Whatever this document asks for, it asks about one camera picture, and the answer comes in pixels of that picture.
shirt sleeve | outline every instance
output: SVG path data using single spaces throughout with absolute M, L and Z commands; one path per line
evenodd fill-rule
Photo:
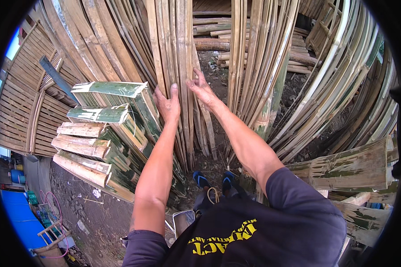
M 342 213 L 323 195 L 288 168 L 275 171 L 267 180 L 266 193 L 270 205 L 286 213 L 324 219 L 323 214 L 342 217 Z
M 165 238 L 148 230 L 135 230 L 128 234 L 122 267 L 159 266 L 169 250 Z

blue tarp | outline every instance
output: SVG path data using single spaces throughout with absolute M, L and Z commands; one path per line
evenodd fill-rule
M 22 192 L 1 190 L 3 205 L 16 233 L 27 249 L 44 247 L 44 240 L 37 233 L 44 230 L 43 225 L 32 213 L 27 199 Z

sky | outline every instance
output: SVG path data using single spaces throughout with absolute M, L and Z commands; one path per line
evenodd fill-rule
M 18 32 L 19 32 L 19 29 L 17 29 L 15 31 L 15 34 L 14 34 L 14 36 L 12 38 L 12 41 L 9 44 L 7 52 L 6 52 L 6 56 L 8 58 L 10 58 L 11 60 L 14 58 L 14 56 L 15 56 L 16 52 L 18 51 L 18 48 L 19 48 Z M 7 156 L 8 155 L 8 149 L 0 147 L 0 154 Z

hand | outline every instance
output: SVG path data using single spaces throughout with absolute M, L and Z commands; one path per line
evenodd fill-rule
M 156 86 L 153 100 L 165 123 L 178 122 L 180 118 L 180 101 L 178 100 L 178 86 L 176 83 L 171 86 L 171 99 L 166 99 L 159 87 Z
M 200 101 L 205 105 L 208 110 L 213 110 L 217 103 L 221 100 L 215 95 L 215 93 L 209 87 L 203 73 L 197 68 L 193 68 L 194 73 L 198 76 L 197 79 L 186 79 L 186 85 L 192 90 Z

woven bamboo panel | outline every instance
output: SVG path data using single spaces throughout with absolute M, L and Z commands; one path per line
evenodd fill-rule
M 70 108 L 49 95 L 41 92 L 35 111 L 30 151 L 36 155 L 53 157 L 56 149 L 51 142 L 56 136 L 56 130 L 63 122 L 69 122 L 66 117 Z
M 317 56 L 321 53 L 323 46 L 325 45 L 325 40 L 327 38 L 331 20 L 333 18 L 334 13 L 334 5 L 330 4 L 328 1 L 323 1 L 321 5 L 321 10 L 319 17 L 317 18 L 317 22 L 313 26 L 312 30 L 310 31 L 309 35 L 306 38 L 306 47 L 312 47 L 313 51 Z M 334 28 L 332 30 L 330 40 L 333 40 L 334 36 L 336 35 L 338 25 L 340 23 L 340 16 L 341 12 L 337 13 L 336 22 Z M 330 50 L 332 42 L 328 42 L 326 47 L 324 48 L 324 52 L 322 53 L 322 57 L 319 60 L 323 60 L 324 57 L 328 54 Z
M 32 111 L 39 93 L 8 74 L 0 95 L 0 146 L 12 151 L 29 152 Z
M 328 0 L 300 0 L 299 13 L 317 20 L 326 1 Z
M 8 71 L 32 90 L 46 91 L 48 95 L 62 103 L 68 106 L 75 106 L 74 100 L 55 84 L 38 62 L 43 55 L 49 59 L 52 66 L 70 86 L 80 83 L 80 80 L 75 78 L 71 69 L 65 64 L 64 59 L 53 47 L 43 26 L 39 23 L 36 23 L 27 33 Z

